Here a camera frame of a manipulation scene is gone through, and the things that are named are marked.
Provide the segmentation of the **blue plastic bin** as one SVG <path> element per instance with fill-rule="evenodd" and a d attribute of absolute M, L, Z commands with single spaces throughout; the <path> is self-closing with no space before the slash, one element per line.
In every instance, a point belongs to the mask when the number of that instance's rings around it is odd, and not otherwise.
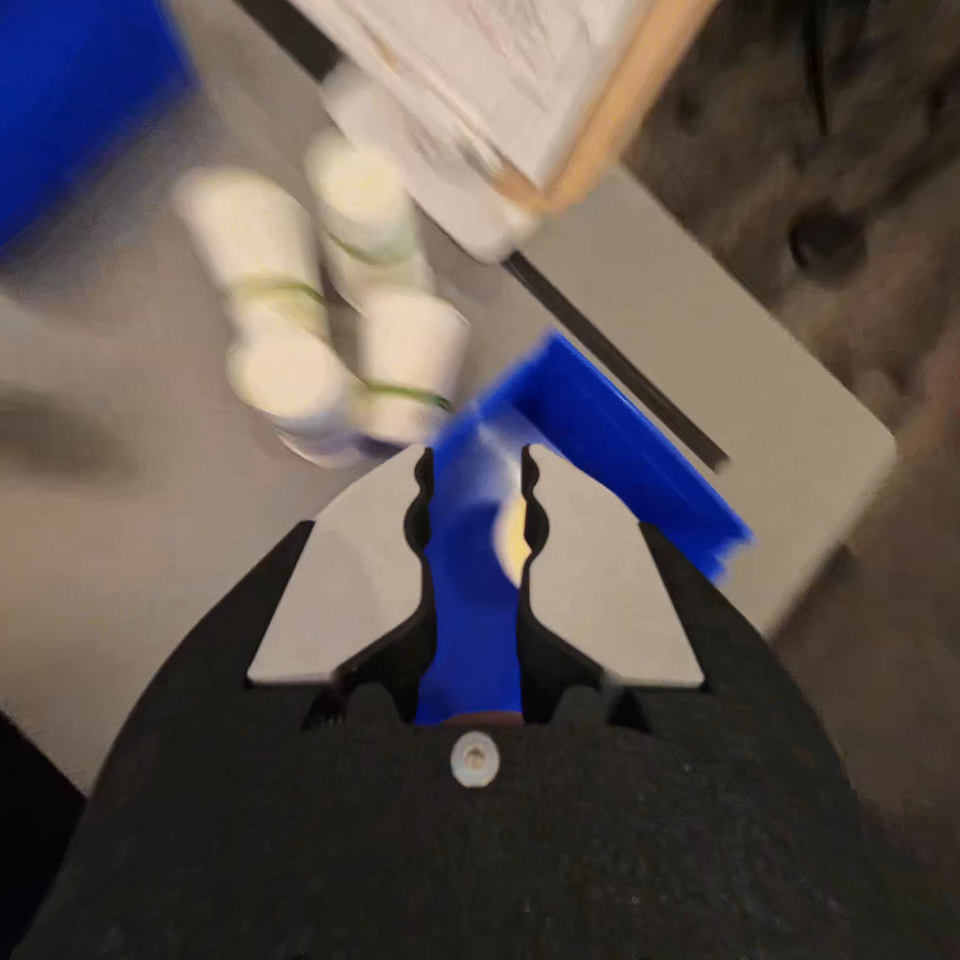
<path fill-rule="evenodd" d="M 2 246 L 193 79 L 167 2 L 3 1 Z"/>
<path fill-rule="evenodd" d="M 519 588 L 495 549 L 501 505 L 520 492 L 522 449 L 542 443 L 620 498 L 716 581 L 753 539 L 741 516 L 641 410 L 560 333 L 550 333 L 431 439 L 426 549 L 437 654 L 417 721 L 516 711 Z"/>

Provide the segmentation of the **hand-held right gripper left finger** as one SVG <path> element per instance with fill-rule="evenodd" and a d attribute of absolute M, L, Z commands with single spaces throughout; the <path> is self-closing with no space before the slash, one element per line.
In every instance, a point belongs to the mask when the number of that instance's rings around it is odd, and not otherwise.
<path fill-rule="evenodd" d="M 339 493 L 305 546 L 247 668 L 257 688 L 313 687 L 339 712 L 378 685 L 416 720 L 437 653 L 431 540 L 434 451 L 414 444 Z"/>

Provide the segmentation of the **printed instruction sheet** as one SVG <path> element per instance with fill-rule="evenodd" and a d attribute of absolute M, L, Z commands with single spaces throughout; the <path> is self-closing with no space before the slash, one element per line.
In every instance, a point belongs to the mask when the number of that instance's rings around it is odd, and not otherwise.
<path fill-rule="evenodd" d="M 638 1 L 294 2 L 449 138 L 545 187 L 653 7 Z"/>

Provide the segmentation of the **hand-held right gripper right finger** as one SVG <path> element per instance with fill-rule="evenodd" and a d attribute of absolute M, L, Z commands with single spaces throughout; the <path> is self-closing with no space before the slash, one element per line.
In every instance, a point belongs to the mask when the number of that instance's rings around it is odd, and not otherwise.
<path fill-rule="evenodd" d="M 638 690 L 699 691 L 707 677 L 642 531 L 613 491 L 544 444 L 521 458 L 524 561 L 515 649 L 527 724 L 574 689 L 606 715 Z"/>

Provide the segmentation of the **white sign stand base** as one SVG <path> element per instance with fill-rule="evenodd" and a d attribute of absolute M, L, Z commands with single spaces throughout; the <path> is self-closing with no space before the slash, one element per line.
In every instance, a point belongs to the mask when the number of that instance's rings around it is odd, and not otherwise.
<path fill-rule="evenodd" d="M 540 217 L 500 196 L 473 161 L 443 146 L 352 63 L 337 66 L 320 89 L 345 139 L 391 160 L 423 213 L 475 260 L 501 262 L 538 231 Z"/>

